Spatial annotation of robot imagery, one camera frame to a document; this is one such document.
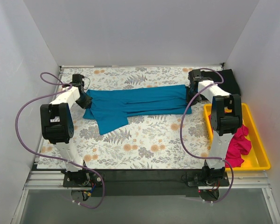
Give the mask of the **yellow plastic tray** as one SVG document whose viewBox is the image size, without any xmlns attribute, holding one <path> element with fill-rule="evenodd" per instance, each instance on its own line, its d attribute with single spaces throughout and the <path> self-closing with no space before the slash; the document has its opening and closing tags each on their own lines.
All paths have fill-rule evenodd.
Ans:
<svg viewBox="0 0 280 224">
<path fill-rule="evenodd" d="M 266 151 L 259 137 L 252 115 L 247 104 L 242 104 L 243 124 L 248 127 L 247 139 L 251 141 L 252 148 L 248 155 L 242 155 L 245 160 L 241 167 L 234 167 L 235 171 L 258 171 L 269 170 L 271 168 Z"/>
</svg>

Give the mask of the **magenta pink t shirt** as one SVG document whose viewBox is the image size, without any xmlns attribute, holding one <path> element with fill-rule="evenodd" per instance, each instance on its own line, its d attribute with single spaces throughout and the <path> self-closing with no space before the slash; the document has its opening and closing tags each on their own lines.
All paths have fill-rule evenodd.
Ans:
<svg viewBox="0 0 280 224">
<path fill-rule="evenodd" d="M 248 134 L 249 129 L 243 124 L 233 135 L 229 143 L 225 159 L 233 168 L 241 167 L 245 161 L 242 155 L 248 155 L 252 148 L 251 141 L 247 139 Z"/>
</svg>

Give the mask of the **floral patterned table mat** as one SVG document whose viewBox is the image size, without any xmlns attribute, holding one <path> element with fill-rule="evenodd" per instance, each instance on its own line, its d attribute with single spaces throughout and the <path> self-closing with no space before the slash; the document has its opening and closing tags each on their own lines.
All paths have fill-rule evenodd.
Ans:
<svg viewBox="0 0 280 224">
<path fill-rule="evenodd" d="M 125 90 L 168 85 L 187 85 L 190 67 L 65 68 L 61 80 L 72 75 L 86 77 L 92 90 Z M 182 169 L 201 168 L 210 152 L 210 139 L 203 117 L 204 102 L 192 113 L 128 118 L 128 124 L 100 135 L 94 120 L 83 118 L 84 110 L 73 105 L 73 141 L 79 155 L 92 169 Z"/>
</svg>

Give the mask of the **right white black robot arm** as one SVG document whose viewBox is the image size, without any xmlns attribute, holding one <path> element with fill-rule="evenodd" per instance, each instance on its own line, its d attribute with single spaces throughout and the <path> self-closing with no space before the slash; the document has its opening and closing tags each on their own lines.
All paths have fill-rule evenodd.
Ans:
<svg viewBox="0 0 280 224">
<path fill-rule="evenodd" d="M 204 159 L 202 169 L 189 179 L 189 186 L 213 185 L 227 179 L 225 172 L 226 155 L 230 142 L 242 126 L 241 97 L 222 90 L 209 77 L 203 77 L 200 69 L 192 70 L 188 74 L 189 86 L 187 101 L 191 105 L 206 98 L 211 102 L 210 125 L 213 131 L 210 154 Z"/>
</svg>

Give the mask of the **teal blue t shirt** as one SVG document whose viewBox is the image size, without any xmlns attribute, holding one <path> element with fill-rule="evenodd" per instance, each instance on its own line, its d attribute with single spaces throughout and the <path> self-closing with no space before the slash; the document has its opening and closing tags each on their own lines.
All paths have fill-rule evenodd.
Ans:
<svg viewBox="0 0 280 224">
<path fill-rule="evenodd" d="M 140 115 L 183 114 L 186 106 L 186 86 L 173 85 L 129 90 L 88 90 L 91 107 L 84 119 L 97 122 L 104 135 L 128 124 L 128 117 Z"/>
</svg>

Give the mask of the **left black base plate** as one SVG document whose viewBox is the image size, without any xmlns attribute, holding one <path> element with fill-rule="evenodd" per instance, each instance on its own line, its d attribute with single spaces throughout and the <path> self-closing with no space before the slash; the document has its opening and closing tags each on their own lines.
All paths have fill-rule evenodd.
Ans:
<svg viewBox="0 0 280 224">
<path fill-rule="evenodd" d="M 102 180 L 105 178 L 104 173 L 100 173 L 99 177 L 89 170 L 77 172 L 62 170 L 61 173 L 64 175 L 63 187 L 102 187 Z"/>
</svg>

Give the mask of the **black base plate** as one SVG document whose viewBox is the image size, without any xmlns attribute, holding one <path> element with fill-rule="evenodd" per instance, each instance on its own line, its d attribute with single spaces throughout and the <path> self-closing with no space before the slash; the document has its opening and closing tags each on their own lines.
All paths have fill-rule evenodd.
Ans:
<svg viewBox="0 0 280 224">
<path fill-rule="evenodd" d="M 227 187 L 230 185 L 227 173 L 207 175 L 202 170 L 188 170 L 181 176 L 181 181 L 189 187 Z"/>
<path fill-rule="evenodd" d="M 77 172 L 62 170 L 61 173 L 64 175 L 63 187 L 102 187 L 102 180 L 105 178 L 104 173 L 100 173 L 99 177 L 89 170 Z"/>
</svg>

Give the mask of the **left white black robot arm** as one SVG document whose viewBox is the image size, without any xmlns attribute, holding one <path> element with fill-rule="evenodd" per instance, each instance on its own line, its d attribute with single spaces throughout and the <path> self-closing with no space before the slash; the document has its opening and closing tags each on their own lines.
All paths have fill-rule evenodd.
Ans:
<svg viewBox="0 0 280 224">
<path fill-rule="evenodd" d="M 64 174 L 68 179 L 84 187 L 89 183 L 90 175 L 83 171 L 84 161 L 73 142 L 74 124 L 70 109 L 75 103 L 82 109 L 88 109 L 92 98 L 84 91 L 83 75 L 73 74 L 70 84 L 70 90 L 60 94 L 50 104 L 41 105 L 42 135 L 59 150 L 61 158 L 66 160 Z"/>
</svg>

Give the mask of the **aluminium frame rail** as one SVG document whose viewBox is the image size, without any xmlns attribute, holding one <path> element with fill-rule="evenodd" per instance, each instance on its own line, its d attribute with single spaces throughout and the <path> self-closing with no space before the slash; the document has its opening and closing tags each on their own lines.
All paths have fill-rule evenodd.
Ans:
<svg viewBox="0 0 280 224">
<path fill-rule="evenodd" d="M 31 171 L 24 189 L 64 189 L 63 179 L 60 171 Z M 265 171 L 236 171 L 232 188 L 263 189 L 271 188 L 271 184 Z"/>
</svg>

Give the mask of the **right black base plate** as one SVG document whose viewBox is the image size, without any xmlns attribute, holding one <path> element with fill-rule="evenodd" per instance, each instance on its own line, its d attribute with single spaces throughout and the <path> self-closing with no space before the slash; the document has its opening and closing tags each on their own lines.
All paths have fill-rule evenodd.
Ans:
<svg viewBox="0 0 280 224">
<path fill-rule="evenodd" d="M 181 181 L 189 187 L 227 187 L 230 185 L 227 173 L 207 175 L 202 170 L 188 170 L 181 176 Z"/>
</svg>

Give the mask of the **folded black t shirt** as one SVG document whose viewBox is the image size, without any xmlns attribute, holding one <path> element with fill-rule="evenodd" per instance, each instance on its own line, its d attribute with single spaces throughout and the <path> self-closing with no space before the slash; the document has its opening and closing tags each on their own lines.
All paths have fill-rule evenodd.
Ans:
<svg viewBox="0 0 280 224">
<path fill-rule="evenodd" d="M 221 70 L 218 71 L 218 73 L 223 77 L 224 82 L 222 84 L 219 84 L 218 86 L 230 94 L 238 94 L 241 96 L 241 90 L 240 87 L 234 77 L 232 69 L 228 70 Z M 221 77 L 213 72 L 213 71 L 201 71 L 201 74 L 203 77 L 208 77 L 212 79 L 214 82 L 221 82 Z"/>
</svg>

